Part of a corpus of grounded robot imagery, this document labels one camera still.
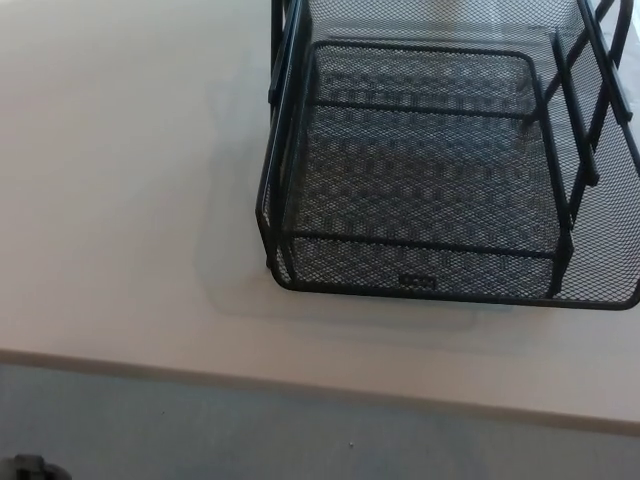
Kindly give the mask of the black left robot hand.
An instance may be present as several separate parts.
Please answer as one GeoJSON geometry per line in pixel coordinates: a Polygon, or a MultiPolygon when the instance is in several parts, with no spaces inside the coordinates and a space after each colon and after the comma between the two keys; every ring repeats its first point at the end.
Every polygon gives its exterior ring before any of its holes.
{"type": "Polygon", "coordinates": [[[13,458],[17,480],[70,480],[64,468],[47,462],[42,456],[16,455],[13,458]]]}

